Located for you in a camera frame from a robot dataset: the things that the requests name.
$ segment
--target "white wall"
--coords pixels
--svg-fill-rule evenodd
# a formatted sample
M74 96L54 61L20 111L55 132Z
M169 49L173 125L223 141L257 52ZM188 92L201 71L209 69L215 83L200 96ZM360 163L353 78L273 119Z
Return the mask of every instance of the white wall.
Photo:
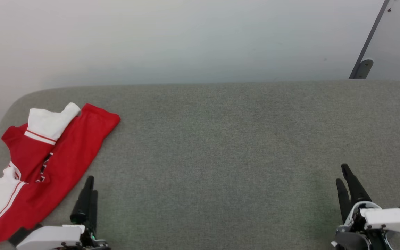
M390 0L373 35L364 59L373 59L367 79L400 81L400 0Z
M346 79L383 0L0 0L0 119L35 90Z

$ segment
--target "white stripe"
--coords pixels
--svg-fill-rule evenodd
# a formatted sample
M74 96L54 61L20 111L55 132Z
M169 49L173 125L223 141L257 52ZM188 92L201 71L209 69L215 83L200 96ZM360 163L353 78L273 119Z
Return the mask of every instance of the white stripe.
M55 142L54 142L54 141L49 140L49 139L46 139L46 138L43 138L43 137L38 136L38 135L35 135L35 134L33 134L33 133L30 133L30 132L27 131L27 130L26 130L26 132L24 133L24 135L25 135L25 136L28 136L28 137L30 137L30 138L32 138L32 139L35 139L35 140L37 140L37 141L42 141L42 142L45 142L45 143L48 143L48 144L51 144L51 145L55 145Z
M20 172L20 170L14 165L14 163L13 163L12 161L10 161L10 162L8 163L8 165L11 166L11 167L13 167L13 169L15 169L15 172L16 172L16 174L18 175L19 180L20 180L20 179L21 179L21 172Z
M4 215L4 213L10 208L10 206L13 203L13 200L16 198L16 195L18 195L19 191L21 190L21 187L26 184L25 182L20 182L20 184L18 185L18 187L16 188L15 192L13 193L13 195L11 196L11 199L8 203L8 205L5 207L4 210L2 210L2 212L0 213L0 217Z

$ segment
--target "couch cushion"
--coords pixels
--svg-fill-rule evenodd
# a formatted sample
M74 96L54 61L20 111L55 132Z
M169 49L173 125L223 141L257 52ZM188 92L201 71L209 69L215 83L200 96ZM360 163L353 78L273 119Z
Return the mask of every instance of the couch cushion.
M0 137L30 108L69 102L122 119L86 173L99 191L98 238L113 249L331 249L341 163L374 202L400 206L400 82L44 90L11 106ZM0 176L9 160L0 140ZM83 183L43 224L70 222Z

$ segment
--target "robotic arm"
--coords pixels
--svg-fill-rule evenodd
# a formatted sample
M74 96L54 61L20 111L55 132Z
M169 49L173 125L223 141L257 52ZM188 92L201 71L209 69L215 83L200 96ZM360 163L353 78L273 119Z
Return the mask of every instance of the robotic arm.
M336 179L343 225L336 229L332 245L338 250L392 250L387 232L400 233L400 208L382 209L371 201L362 184L347 164L342 164L343 177Z
M94 177L89 176L70 215L71 225L21 228L9 242L17 250L111 250L105 240L95 237L98 192L93 184Z

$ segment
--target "clothing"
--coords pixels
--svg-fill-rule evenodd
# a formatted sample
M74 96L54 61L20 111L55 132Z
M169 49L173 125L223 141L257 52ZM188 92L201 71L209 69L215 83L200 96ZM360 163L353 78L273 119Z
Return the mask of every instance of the clothing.
M119 123L116 114L71 103L61 113L31 109L28 123L7 129L11 155L0 178L0 241L32 229L78 183L103 139Z

